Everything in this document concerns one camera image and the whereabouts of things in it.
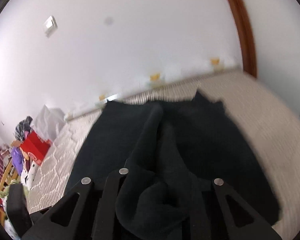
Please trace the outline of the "white spotted plush toy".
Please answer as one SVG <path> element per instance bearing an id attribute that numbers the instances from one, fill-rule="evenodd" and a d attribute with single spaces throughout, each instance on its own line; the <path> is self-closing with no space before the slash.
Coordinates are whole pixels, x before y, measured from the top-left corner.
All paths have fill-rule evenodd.
<path id="1" fill-rule="evenodd" d="M 23 161 L 23 170 L 21 172 L 20 181 L 23 186 L 25 186 L 29 191 L 32 188 L 34 178 L 37 174 L 39 166 L 36 162 L 31 159 L 24 159 Z"/>

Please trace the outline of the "purple cloth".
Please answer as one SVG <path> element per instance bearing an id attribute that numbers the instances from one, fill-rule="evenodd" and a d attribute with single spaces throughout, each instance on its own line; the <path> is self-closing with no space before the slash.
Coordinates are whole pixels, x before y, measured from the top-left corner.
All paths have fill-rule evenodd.
<path id="1" fill-rule="evenodd" d="M 23 171 L 23 154 L 18 147 L 13 147 L 11 150 L 12 165 L 16 169 L 19 176 Z"/>

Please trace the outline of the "green blanket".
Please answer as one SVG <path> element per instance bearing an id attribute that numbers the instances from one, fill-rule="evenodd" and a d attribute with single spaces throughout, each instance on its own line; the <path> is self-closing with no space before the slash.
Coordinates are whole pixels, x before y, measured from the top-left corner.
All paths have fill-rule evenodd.
<path id="1" fill-rule="evenodd" d="M 29 196 L 29 189 L 26 185 L 22 184 L 21 182 L 17 181 L 16 179 L 12 179 L 11 182 L 4 187 L 3 190 L 0 191 L 0 199 L 4 199 L 9 195 L 10 186 L 14 184 L 21 184 L 23 186 L 23 192 L 25 198 L 27 199 Z"/>

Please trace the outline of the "striped beige quilted mattress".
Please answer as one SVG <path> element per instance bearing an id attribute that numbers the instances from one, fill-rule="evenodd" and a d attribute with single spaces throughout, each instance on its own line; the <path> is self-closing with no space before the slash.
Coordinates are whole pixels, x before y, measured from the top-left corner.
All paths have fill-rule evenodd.
<path id="1" fill-rule="evenodd" d="M 293 239 L 300 231 L 300 120 L 277 96 L 233 70 L 149 90 L 124 102 L 180 101 L 192 98 L 197 90 L 222 100 L 247 137 L 279 199 L 281 213 L 274 229 L 282 239 Z M 30 213 L 62 198 L 77 154 L 100 114 L 98 110 L 72 120 L 59 132 L 32 183 L 27 198 Z"/>

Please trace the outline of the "plaid clothes in bag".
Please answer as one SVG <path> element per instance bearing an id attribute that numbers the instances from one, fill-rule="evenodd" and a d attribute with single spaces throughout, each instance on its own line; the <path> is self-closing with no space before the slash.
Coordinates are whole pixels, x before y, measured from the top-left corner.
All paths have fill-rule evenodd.
<path id="1" fill-rule="evenodd" d="M 27 116 L 26 119 L 21 120 L 17 126 L 15 127 L 14 137 L 19 141 L 24 141 L 26 139 L 26 133 L 30 133 L 32 131 L 31 122 L 33 118 L 31 116 Z"/>

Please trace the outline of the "white printed rolled sheet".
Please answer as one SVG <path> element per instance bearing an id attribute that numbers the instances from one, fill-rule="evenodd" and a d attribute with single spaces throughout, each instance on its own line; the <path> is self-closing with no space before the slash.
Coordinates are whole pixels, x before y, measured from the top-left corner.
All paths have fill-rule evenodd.
<path id="1" fill-rule="evenodd" d="M 138 87 L 123 90 L 121 92 L 113 92 L 102 94 L 96 101 L 85 103 L 76 107 L 64 115 L 64 121 L 69 122 L 80 116 L 101 109 L 107 102 L 114 100 L 123 100 L 135 94 L 143 93 L 150 89 L 159 88 L 165 85 L 191 79 L 197 76 L 215 74 L 226 70 L 240 69 L 243 67 L 235 59 L 231 57 L 212 57 L 204 60 L 203 65 L 193 67 L 189 70 L 169 70 L 168 72 L 157 72 L 147 78 L 139 81 Z"/>

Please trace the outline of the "white plastic shopping bag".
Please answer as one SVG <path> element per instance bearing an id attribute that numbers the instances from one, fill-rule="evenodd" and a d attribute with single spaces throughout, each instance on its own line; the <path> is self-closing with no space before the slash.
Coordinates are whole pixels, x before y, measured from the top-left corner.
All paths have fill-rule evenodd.
<path id="1" fill-rule="evenodd" d="M 60 108 L 42 107 L 30 126 L 44 141 L 53 143 L 65 125 L 64 112 Z"/>

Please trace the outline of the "brown wooden door frame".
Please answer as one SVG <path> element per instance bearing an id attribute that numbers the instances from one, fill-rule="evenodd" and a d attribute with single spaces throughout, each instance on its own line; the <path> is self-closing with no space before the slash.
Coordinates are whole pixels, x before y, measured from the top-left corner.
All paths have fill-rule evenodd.
<path id="1" fill-rule="evenodd" d="M 257 78 L 256 48 L 250 18 L 243 0 L 228 0 L 241 46 L 243 70 Z"/>

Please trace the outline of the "wooden chair frame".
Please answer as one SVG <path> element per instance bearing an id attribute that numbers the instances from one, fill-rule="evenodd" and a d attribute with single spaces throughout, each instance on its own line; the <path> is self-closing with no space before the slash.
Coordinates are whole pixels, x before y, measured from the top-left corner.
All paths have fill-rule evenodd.
<path id="1" fill-rule="evenodd" d="M 12 160 L 10 160 L 0 181 L 0 191 L 3 191 L 5 186 L 10 185 L 12 180 L 14 179 L 18 180 L 18 178 L 19 178 L 18 172 L 12 164 Z M 4 226 L 5 218 L 6 218 L 6 213 L 3 207 L 0 205 L 0 224 L 2 226 Z"/>

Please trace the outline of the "white wall switch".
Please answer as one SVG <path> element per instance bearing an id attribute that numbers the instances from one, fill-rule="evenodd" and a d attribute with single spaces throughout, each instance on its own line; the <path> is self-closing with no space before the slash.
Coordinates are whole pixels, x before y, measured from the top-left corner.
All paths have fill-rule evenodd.
<path id="1" fill-rule="evenodd" d="M 50 37 L 57 28 L 57 23 L 53 16 L 49 16 L 43 24 L 43 30 L 46 37 Z"/>

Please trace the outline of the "red paper shopping bag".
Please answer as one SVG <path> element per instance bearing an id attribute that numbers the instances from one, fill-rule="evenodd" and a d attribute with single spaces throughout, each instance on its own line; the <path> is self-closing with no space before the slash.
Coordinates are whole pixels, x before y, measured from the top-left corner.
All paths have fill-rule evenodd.
<path id="1" fill-rule="evenodd" d="M 20 147 L 37 165 L 40 166 L 51 145 L 51 140 L 44 140 L 35 131 L 32 131 Z"/>

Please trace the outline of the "black sweatshirt with white print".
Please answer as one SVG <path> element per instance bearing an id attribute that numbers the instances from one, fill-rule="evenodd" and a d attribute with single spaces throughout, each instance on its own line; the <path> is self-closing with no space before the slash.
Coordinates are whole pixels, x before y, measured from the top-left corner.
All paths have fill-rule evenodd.
<path id="1" fill-rule="evenodd" d="M 253 150 L 221 101 L 200 93 L 187 101 L 106 104 L 83 143 L 66 189 L 90 177 L 102 182 L 128 168 L 116 201 L 121 225 L 140 239 L 181 239 L 198 211 L 203 236 L 226 237 L 213 190 L 225 180 L 270 225 L 280 206 Z"/>

